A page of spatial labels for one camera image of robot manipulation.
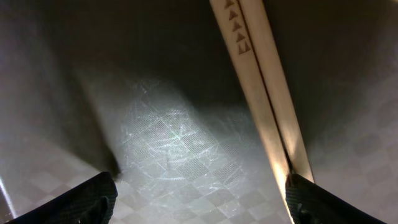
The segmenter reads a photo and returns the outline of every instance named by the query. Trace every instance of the scratched surface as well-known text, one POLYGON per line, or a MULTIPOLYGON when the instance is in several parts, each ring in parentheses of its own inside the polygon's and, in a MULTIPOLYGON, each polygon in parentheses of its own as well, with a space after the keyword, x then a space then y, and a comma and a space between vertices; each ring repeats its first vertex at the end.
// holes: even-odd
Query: scratched surface
POLYGON ((0 14, 0 176, 16 215, 106 170, 105 143, 121 169, 112 223, 288 223, 209 2, 37 2, 0 14))

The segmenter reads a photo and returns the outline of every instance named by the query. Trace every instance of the wooden stick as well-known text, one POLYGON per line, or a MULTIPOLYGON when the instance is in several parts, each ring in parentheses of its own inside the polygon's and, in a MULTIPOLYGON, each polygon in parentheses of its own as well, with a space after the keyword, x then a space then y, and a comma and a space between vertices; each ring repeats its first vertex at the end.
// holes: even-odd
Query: wooden stick
POLYGON ((295 173, 313 180, 310 163, 262 0, 239 0, 282 140, 295 173))
POLYGON ((285 201, 289 166, 239 4, 236 0, 210 0, 210 3, 290 214, 285 201))

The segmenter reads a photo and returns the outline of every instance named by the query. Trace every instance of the wooden plank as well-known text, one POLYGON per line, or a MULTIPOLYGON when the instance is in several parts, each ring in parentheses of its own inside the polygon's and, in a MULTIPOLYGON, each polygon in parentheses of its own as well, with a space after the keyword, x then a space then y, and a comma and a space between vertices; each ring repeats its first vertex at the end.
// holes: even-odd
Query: wooden plank
POLYGON ((295 173, 313 180, 289 88, 262 0, 239 1, 277 125, 295 173))
POLYGON ((239 4, 236 0, 210 0, 210 3, 267 152, 280 195, 289 211, 285 202, 289 166, 239 4))

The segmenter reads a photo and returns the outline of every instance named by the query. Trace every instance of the white tile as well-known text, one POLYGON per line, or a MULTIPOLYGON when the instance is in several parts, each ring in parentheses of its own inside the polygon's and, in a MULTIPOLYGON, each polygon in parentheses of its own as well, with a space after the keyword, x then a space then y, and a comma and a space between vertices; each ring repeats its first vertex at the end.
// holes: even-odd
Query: white tile
POLYGON ((265 203, 266 200, 259 191, 255 190, 240 197, 239 202, 243 207, 251 208, 261 203, 265 203))
POLYGON ((398 191, 397 181, 394 177, 390 179, 377 183, 376 185, 371 187, 371 192, 375 196, 375 198, 384 198, 390 193, 398 191))
POLYGON ((280 197, 279 189, 276 182, 271 182, 267 185, 258 188, 258 191, 266 198, 266 200, 272 200, 280 197))
POLYGON ((184 224, 207 224, 201 218, 196 217, 186 221, 184 224))
POLYGON ((88 165, 86 162, 82 161, 81 159, 65 159, 65 163, 69 164, 72 166, 75 170, 79 172, 83 172, 87 170, 88 168, 92 168, 92 166, 88 165))
POLYGON ((134 223, 134 224, 146 224, 144 218, 142 218, 138 213, 131 213, 130 215, 122 219, 123 223, 134 223))
POLYGON ((320 140, 314 139, 312 142, 309 142, 305 148, 307 150, 308 160, 311 162, 311 168, 314 169, 312 163, 325 157, 322 144, 320 144, 320 140))
POLYGON ((30 182, 46 193, 50 193, 62 185, 61 180, 58 180, 46 171, 32 175, 30 177, 30 182))
POLYGON ((218 207, 218 209, 224 213, 224 215, 228 218, 231 218, 232 216, 239 215, 241 213, 244 213, 246 209, 242 207, 242 205, 239 203, 237 199, 234 199, 230 202, 227 202, 221 206, 218 207))
POLYGON ((380 208, 382 197, 376 197, 370 190, 362 194, 351 195, 346 202, 364 213, 372 215, 380 208))
POLYGON ((207 200, 205 197, 196 199, 188 203, 187 207, 198 216, 206 214, 215 208, 214 205, 209 202, 209 200, 207 200))
POLYGON ((371 187, 387 181, 393 178, 391 167, 389 165, 385 165, 371 170, 366 174, 366 178, 371 187))
POLYGON ((116 220, 116 221, 109 222, 109 224, 125 224, 125 223, 120 220, 116 220))
POLYGON ((118 190, 118 197, 123 198, 126 195, 129 195, 134 189, 124 180, 115 183, 116 188, 118 190))
POLYGON ((156 205, 148 205, 138 211, 138 214, 145 218, 149 223, 154 223, 161 216, 165 215, 167 211, 162 207, 156 205))
POLYGON ((125 203, 121 202, 120 200, 116 200, 113 209, 113 216, 119 220, 123 219, 124 217, 130 215, 134 210, 128 207, 125 203))
POLYGON ((268 203, 262 203, 256 207, 252 207, 249 209, 249 213, 256 220, 261 220, 265 217, 272 215, 275 212, 275 209, 272 208, 268 203))
POLYGON ((380 211, 380 216, 386 223, 397 223, 398 221, 398 206, 390 205, 380 211))
POLYGON ((18 216, 23 215, 31 210, 31 208, 37 207, 28 198, 25 198, 21 194, 10 195, 14 206, 14 209, 18 216))
POLYGON ((380 149, 371 155, 363 157, 360 163, 363 172, 367 173, 371 170, 387 165, 390 162, 386 150, 380 149))
POLYGON ((363 175, 341 182, 341 193, 344 195, 360 194, 369 188, 369 184, 363 175))
POLYGON ((332 171, 337 170, 340 167, 347 166, 352 162, 359 161, 357 155, 354 153, 351 145, 341 146, 338 149, 332 150, 325 155, 329 168, 332 171))
POLYGON ((82 184, 83 182, 87 181, 89 178, 83 177, 83 176, 76 176, 72 178, 72 180, 69 180, 67 183, 67 186, 70 187, 71 189, 82 184))
POLYGON ((256 189, 248 179, 247 175, 243 175, 244 176, 235 178, 230 184, 226 186, 226 188, 235 197, 240 197, 256 189))
POLYGON ((63 159, 58 159, 47 165, 45 170, 62 182, 68 182, 77 173, 77 170, 63 159))
POLYGON ((225 151, 220 148, 219 144, 212 146, 207 150, 204 150, 203 152, 196 155, 196 157, 210 171, 220 169, 229 162, 231 162, 229 155, 227 155, 227 153, 225 153, 225 151))
POLYGON ((80 172, 80 175, 82 175, 83 177, 87 177, 87 179, 90 179, 96 175, 98 175, 100 173, 99 170, 93 168, 93 167, 89 167, 86 170, 84 170, 83 172, 80 172))
POLYGON ((398 133, 398 123, 391 124, 386 128, 380 129, 379 135, 381 141, 383 142, 383 145, 390 146, 391 144, 397 143, 398 142, 397 133, 398 133))
POLYGON ((231 223, 230 220, 225 219, 225 220, 223 220, 223 221, 221 221, 221 222, 219 222, 219 223, 217 223, 217 224, 232 224, 232 223, 231 223))
POLYGON ((37 205, 37 206, 42 206, 42 205, 44 205, 45 203, 47 203, 47 202, 53 200, 54 198, 55 198, 55 197, 54 197, 53 195, 47 195, 47 196, 45 196, 44 198, 40 199, 40 200, 36 203, 36 205, 37 205))
POLYGON ((336 172, 324 170, 323 172, 315 172, 315 179, 317 185, 329 191, 332 194, 337 194, 342 190, 340 176, 336 172))
POLYGON ((173 195, 168 194, 161 198, 157 198, 152 202, 153 205, 160 207, 161 209, 172 212, 185 208, 179 199, 175 198, 173 195))
POLYGON ((174 219, 172 214, 166 214, 166 215, 162 216, 157 223, 161 223, 161 224, 179 224, 180 222, 178 222, 176 219, 174 219))
POLYGON ((211 173, 207 173, 197 178, 192 185, 203 195, 208 195, 220 188, 223 188, 223 185, 211 173))
POLYGON ((289 222, 290 218, 289 218, 289 214, 287 214, 286 209, 282 209, 279 210, 277 212, 278 216, 280 216, 280 218, 284 221, 284 222, 289 222))
POLYGON ((153 180, 152 182, 142 186, 138 192, 146 200, 152 201, 168 193, 167 183, 160 180, 153 180))
POLYGON ((115 218, 114 216, 111 217, 109 224, 119 224, 120 220, 115 218))
POLYGON ((373 114, 366 114, 352 119, 345 126, 349 139, 359 139, 377 130, 377 124, 373 114))

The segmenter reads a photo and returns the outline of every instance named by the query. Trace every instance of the wooden board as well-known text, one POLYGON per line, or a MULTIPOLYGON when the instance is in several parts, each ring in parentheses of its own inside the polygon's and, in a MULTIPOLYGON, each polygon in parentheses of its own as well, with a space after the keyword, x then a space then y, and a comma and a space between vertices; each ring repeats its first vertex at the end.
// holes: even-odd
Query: wooden board
POLYGON ((265 7, 262 0, 239 2, 292 168, 295 173, 313 182, 310 163, 265 7))
POLYGON ((241 9, 236 0, 210 0, 210 3, 267 152, 280 195, 289 211, 285 202, 289 167, 241 9))

